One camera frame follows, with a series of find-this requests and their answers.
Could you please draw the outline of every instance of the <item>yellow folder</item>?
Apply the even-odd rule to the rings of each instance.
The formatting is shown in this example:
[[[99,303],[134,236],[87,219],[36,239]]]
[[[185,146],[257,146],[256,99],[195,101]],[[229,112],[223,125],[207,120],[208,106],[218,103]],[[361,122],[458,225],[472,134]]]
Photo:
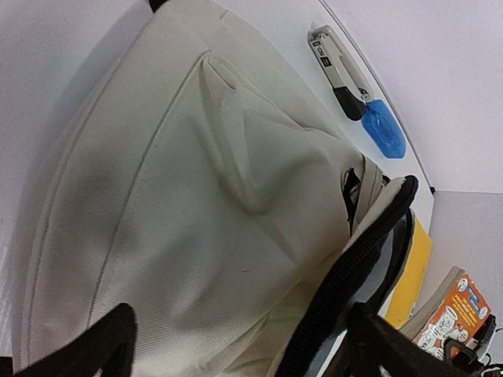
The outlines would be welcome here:
[[[395,288],[391,304],[386,313],[386,321],[399,329],[409,319],[423,285],[428,267],[432,241],[416,218],[412,248],[404,273]]]

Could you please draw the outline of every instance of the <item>gray wall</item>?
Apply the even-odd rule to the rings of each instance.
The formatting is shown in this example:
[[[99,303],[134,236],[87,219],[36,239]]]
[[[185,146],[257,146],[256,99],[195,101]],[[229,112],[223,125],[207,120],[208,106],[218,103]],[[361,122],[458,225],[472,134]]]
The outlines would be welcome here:
[[[437,192],[430,235],[433,250],[419,305],[458,265],[470,274],[503,327],[503,194]],[[489,353],[493,362],[503,363],[503,331]]]

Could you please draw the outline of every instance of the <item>backpack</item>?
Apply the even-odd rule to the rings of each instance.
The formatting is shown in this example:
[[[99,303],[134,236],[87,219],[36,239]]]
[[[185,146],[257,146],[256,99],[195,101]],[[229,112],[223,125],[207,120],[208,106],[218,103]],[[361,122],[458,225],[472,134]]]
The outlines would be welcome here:
[[[417,185],[356,150],[250,25],[168,2],[25,190],[13,370],[301,377],[348,330],[356,376],[461,376],[376,315]]]

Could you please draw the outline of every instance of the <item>white table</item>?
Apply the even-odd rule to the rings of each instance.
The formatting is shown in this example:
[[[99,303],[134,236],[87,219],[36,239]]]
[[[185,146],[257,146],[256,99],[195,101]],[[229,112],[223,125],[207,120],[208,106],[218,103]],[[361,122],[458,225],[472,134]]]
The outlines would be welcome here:
[[[237,14],[243,20],[246,20],[277,48],[286,61],[303,78],[329,113],[332,114],[334,123],[338,123],[353,144],[376,162],[386,175],[390,178],[411,174],[417,177],[419,180],[419,191],[412,208],[424,229],[428,231],[433,212],[433,195],[409,140],[406,140],[407,148],[404,159],[386,159],[370,136],[365,132],[362,124],[360,122],[352,122],[344,115],[332,92],[329,81],[307,44],[307,32],[311,28],[326,24],[332,26],[372,86],[376,98],[382,99],[391,109],[376,78],[373,77],[364,60],[351,44],[351,41],[319,0],[215,1]],[[383,304],[380,310],[381,316],[386,314],[392,295],[393,292]],[[322,372],[328,367],[329,361],[333,358],[344,336],[345,333],[340,335],[332,344],[329,357],[322,365],[318,376],[321,376]]]

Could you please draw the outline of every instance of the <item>black zipper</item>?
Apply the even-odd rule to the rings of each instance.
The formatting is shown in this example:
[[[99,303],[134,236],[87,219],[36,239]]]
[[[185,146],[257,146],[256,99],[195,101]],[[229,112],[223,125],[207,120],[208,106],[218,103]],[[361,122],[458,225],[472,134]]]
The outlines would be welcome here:
[[[330,269],[293,333],[276,377],[305,376],[320,346],[348,309],[347,303],[379,259],[384,237],[409,210],[417,187],[414,176],[406,177],[391,204]]]

